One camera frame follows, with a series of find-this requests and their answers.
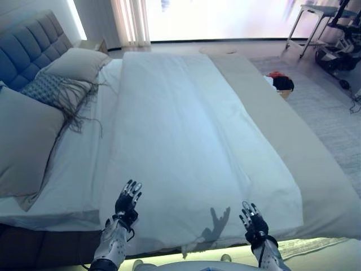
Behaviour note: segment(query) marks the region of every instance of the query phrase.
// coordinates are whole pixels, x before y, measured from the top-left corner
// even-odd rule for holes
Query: white curtain
[[[122,46],[149,46],[146,0],[111,0]]]

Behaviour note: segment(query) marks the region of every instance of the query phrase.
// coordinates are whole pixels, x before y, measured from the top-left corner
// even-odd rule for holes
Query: gray carpet
[[[334,95],[278,57],[250,60],[262,74],[279,71],[295,85],[287,102],[323,142],[361,198],[361,112],[350,114]]]

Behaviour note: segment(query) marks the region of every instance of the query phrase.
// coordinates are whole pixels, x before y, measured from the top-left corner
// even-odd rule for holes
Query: red cloth
[[[267,74],[267,76],[272,77],[272,78],[277,78],[280,76],[288,77],[287,75],[284,75],[283,73],[280,73],[280,72],[270,72],[269,74]]]

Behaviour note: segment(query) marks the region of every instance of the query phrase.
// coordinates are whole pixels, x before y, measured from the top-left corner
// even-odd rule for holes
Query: wall
[[[111,0],[74,0],[89,40],[105,40],[108,49],[121,47]]]
[[[80,40],[67,0],[0,0],[0,32],[47,9],[53,11],[71,43]]]

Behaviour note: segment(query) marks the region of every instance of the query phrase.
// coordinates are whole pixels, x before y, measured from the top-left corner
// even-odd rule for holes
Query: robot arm
[[[107,220],[100,237],[100,245],[94,253],[91,271],[117,271],[125,260],[126,242],[134,237],[132,224],[137,220],[138,213],[134,207],[142,192],[142,184],[130,180],[115,204],[115,215]]]
[[[245,236],[257,258],[258,267],[271,271],[290,271],[282,260],[276,239],[268,235],[268,225],[256,205],[252,203],[250,206],[248,202],[242,202],[242,205],[243,216],[239,217],[247,230]]]

